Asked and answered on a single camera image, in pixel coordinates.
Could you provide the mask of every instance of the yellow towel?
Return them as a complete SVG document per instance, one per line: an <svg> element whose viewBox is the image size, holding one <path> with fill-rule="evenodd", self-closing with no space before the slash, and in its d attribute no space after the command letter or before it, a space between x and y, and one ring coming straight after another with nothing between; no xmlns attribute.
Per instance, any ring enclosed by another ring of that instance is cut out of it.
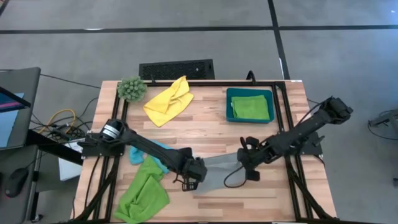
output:
<svg viewBox="0 0 398 224"><path fill-rule="evenodd" d="M173 82L172 86L144 105L149 119L158 127L181 113L192 101L186 76Z"/></svg>

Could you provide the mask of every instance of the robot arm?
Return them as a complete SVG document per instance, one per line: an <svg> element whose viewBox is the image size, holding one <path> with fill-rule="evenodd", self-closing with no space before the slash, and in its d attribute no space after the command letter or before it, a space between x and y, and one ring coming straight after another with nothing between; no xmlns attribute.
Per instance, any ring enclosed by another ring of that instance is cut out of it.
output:
<svg viewBox="0 0 398 224"><path fill-rule="evenodd" d="M190 147L167 150L156 143L140 136L121 120L109 119L102 128L100 141L108 147L128 144L158 158L169 170L181 175L184 179L183 191L195 190L203 182L207 173L203 159L192 156Z"/></svg>
<svg viewBox="0 0 398 224"><path fill-rule="evenodd" d="M352 112L339 98L330 97L321 103L319 110L311 118L287 132L273 135L263 142L248 137L246 142L252 149L248 149L242 139L243 148L238 149L238 161L246 170L254 170L262 162L269 164L282 156L295 154L309 134L326 124L344 123Z"/></svg>

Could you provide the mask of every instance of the wooden tabletop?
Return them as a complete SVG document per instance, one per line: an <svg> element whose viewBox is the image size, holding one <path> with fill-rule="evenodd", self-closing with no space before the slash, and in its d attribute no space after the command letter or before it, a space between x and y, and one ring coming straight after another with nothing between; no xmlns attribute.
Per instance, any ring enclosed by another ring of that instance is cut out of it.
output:
<svg viewBox="0 0 398 224"><path fill-rule="evenodd" d="M104 81L102 84L95 111L93 132L99 132L107 119L111 118L116 85L117 81ZM141 102L129 104L127 123L131 129L148 139L158 140L175 149L191 147L195 156L200 157L213 157L236 152L241 146L239 143L241 136L253 136L263 140L278 132L279 127L276 118L269 124L227 122L225 105L226 89L229 87L191 86L190 92L194 95L193 101L182 113L161 128L150 121L142 107L166 87L149 87ZM297 123L309 110L304 86L302 82L286 81L286 87L292 117L294 123ZM238 88L271 89L266 86ZM287 129L289 126L286 120L282 93L278 92L278 96L284 126ZM123 102L121 101L118 118L121 116L122 106ZM128 150L129 147L126 147L126 153L122 156L119 164L112 213L118 206L120 197L134 179L139 167L130 165ZM85 159L83 164L75 199L77 215L84 208L88 180L95 160L96 158ZM326 212L335 216L335 208L323 165L313 156L302 156L302 160L309 191ZM169 194L170 204L148 222L293 221L295 218L292 198L284 163L284 159L278 159L272 164L261 164L257 168L261 173L261 181L259 182L248 181L238 189L218 189L201 196L194 196L191 192L182 192L180 183L172 183L175 174L169 173L161 183ZM95 169L88 197L89 201L98 189L101 166L102 159L99 160ZM107 195L108 192L105 192L100 218L104 217ZM298 199L302 216L305 217L300 193L298 193ZM122 222L114 218L113 215L111 221Z"/></svg>

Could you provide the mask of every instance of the small potted plant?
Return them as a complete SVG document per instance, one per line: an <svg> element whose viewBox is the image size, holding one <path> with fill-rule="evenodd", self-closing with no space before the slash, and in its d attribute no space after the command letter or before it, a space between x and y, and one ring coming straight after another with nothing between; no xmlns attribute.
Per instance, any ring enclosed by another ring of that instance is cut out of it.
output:
<svg viewBox="0 0 398 224"><path fill-rule="evenodd" d="M146 92L147 85L139 77L123 79L118 85L119 97L130 103L142 100Z"/></svg>

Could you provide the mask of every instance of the green towel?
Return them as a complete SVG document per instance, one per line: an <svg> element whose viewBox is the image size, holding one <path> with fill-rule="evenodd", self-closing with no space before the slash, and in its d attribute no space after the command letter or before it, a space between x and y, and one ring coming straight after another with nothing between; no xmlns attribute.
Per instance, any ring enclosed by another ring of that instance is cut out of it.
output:
<svg viewBox="0 0 398 224"><path fill-rule="evenodd" d="M233 96L231 99L235 118L269 119L267 100L264 95Z"/></svg>
<svg viewBox="0 0 398 224"><path fill-rule="evenodd" d="M151 156L138 169L130 187L122 195L114 216L130 224L144 222L169 204L169 196L159 183L163 171Z"/></svg>

